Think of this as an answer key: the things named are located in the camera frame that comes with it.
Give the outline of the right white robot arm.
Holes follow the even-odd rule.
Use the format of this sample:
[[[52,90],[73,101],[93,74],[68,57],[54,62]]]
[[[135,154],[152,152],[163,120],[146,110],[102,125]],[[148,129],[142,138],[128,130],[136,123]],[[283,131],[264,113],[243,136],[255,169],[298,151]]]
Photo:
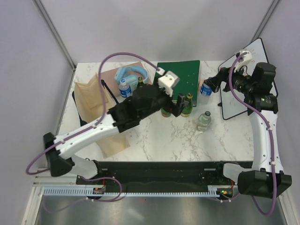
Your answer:
[[[291,186],[292,177],[284,173],[278,153],[278,102],[277,97],[270,92],[276,67],[259,62],[252,75],[244,76],[243,69],[234,71],[232,75],[229,72],[230,68],[223,67],[216,76],[208,78],[204,83],[215,93],[221,83],[225,82],[225,92],[232,87],[244,94],[244,103],[251,106],[247,114],[253,130],[254,159],[250,169],[235,163],[224,163],[223,168],[215,172],[215,180],[222,185],[233,180],[243,195],[265,198],[280,195]]]

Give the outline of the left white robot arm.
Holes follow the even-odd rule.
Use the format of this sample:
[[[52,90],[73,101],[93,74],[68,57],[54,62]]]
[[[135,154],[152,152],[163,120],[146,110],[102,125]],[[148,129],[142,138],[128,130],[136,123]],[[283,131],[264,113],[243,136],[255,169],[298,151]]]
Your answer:
[[[164,88],[146,85],[110,108],[103,117],[69,134],[46,134],[44,142],[49,145],[46,158],[51,176],[72,173],[84,177],[92,184],[99,184],[103,179],[99,162],[78,157],[76,152],[100,139],[138,126],[141,120],[161,109],[178,117],[187,105],[187,97],[183,94],[179,94],[177,101],[173,102]]]

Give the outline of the green glass bottle yellow cap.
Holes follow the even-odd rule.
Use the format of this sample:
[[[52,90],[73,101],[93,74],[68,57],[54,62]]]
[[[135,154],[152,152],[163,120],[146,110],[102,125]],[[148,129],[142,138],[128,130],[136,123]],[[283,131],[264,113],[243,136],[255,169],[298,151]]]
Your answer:
[[[203,133],[208,129],[210,123],[211,113],[206,111],[199,116],[196,128],[199,132]]]

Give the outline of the blue cap water bottle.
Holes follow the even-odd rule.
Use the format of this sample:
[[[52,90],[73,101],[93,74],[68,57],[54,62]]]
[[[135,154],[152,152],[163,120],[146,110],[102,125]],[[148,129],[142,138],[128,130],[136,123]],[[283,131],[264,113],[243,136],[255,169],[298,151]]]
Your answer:
[[[123,98],[127,98],[132,95],[131,87],[129,83],[126,81],[126,79],[124,78],[120,80],[119,91],[120,91],[120,95]]]
[[[211,94],[212,94],[211,88],[203,82],[200,87],[200,102],[201,102],[201,104],[203,104],[203,105],[207,104],[210,99]]]

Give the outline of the blue cap water bottle front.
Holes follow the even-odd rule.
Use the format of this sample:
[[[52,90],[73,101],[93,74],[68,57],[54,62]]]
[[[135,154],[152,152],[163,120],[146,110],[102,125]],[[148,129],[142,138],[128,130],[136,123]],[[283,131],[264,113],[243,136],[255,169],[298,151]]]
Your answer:
[[[119,91],[120,91],[120,95],[123,98],[127,98],[132,95],[131,87],[129,83],[126,81],[126,79],[124,78],[120,80]]]

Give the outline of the beige canvas tote bag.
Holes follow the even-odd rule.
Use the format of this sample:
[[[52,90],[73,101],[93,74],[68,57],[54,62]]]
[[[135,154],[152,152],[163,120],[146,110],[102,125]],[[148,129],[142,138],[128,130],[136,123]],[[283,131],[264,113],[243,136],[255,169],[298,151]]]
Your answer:
[[[98,75],[95,74],[87,83],[76,82],[74,87],[75,103],[81,119],[90,123],[103,114],[103,104],[106,109],[116,105],[111,95],[104,90],[104,97],[100,93]],[[108,158],[128,148],[129,142],[124,134],[116,134],[96,142],[103,157]]]

